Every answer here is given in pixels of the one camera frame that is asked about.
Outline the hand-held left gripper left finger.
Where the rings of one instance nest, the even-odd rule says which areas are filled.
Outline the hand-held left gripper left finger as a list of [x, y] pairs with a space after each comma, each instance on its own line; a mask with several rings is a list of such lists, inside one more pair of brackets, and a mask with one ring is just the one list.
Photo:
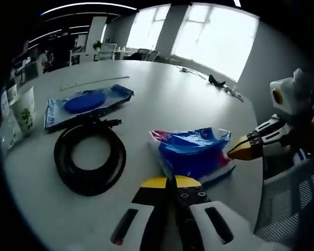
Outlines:
[[167, 223], [169, 192], [166, 177], [154, 177], [141, 183], [110, 237], [117, 250], [161, 249]]

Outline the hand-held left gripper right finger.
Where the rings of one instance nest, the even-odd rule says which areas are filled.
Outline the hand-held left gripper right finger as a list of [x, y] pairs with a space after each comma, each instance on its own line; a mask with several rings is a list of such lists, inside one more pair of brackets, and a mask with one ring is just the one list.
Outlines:
[[250, 224], [195, 179], [176, 176], [175, 219], [183, 250], [252, 250]]

